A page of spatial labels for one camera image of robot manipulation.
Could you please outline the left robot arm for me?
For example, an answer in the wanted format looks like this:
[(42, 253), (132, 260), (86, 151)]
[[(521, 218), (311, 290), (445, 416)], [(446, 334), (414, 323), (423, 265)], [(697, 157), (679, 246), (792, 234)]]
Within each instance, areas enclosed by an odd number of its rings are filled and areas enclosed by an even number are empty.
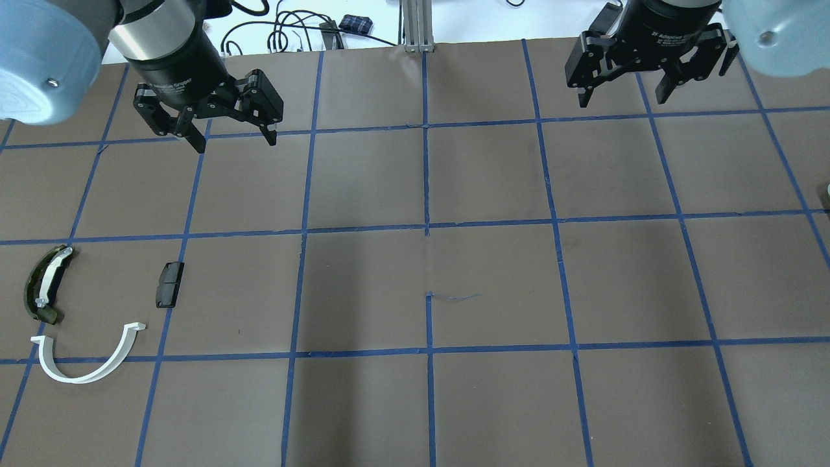
[(136, 69), (133, 106), (159, 136), (206, 137), (196, 119), (254, 125), (275, 145), (284, 102), (263, 71), (232, 76), (205, 33), (233, 1), (3, 1), (2, 118), (54, 125), (79, 109), (109, 45)]

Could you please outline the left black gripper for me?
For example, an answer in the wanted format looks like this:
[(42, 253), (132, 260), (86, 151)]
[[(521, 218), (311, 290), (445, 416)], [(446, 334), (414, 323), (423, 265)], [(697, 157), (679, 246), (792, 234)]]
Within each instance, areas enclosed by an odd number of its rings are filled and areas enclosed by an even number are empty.
[[(255, 125), (270, 146), (276, 146), (276, 125), (283, 121), (284, 101), (262, 70), (237, 79), (226, 70), (204, 30), (196, 29), (168, 56), (148, 61), (129, 58), (143, 83), (134, 92), (134, 109), (159, 136), (176, 136), (196, 153), (206, 149), (196, 118), (226, 116)], [(179, 110), (171, 115), (162, 103)]]

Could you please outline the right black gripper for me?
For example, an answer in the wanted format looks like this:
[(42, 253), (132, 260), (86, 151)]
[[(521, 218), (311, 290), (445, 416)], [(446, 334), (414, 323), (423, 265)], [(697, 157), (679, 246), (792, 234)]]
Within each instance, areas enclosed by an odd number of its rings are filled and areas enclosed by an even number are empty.
[(565, 80), (589, 106), (596, 88), (635, 69), (661, 69), (656, 103), (679, 86), (707, 79), (720, 63), (723, 77), (739, 55), (734, 35), (713, 23), (720, 1), (611, 1), (604, 35), (585, 30), (565, 63)]

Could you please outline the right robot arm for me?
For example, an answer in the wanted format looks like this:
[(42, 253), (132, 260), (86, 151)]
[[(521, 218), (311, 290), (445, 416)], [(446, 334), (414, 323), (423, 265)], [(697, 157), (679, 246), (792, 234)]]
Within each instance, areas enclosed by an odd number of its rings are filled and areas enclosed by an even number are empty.
[(564, 65), (586, 107), (596, 88), (632, 72), (662, 71), (656, 101), (679, 86), (724, 76), (736, 57), (771, 77), (828, 68), (827, 1), (628, 1), (607, 3)]

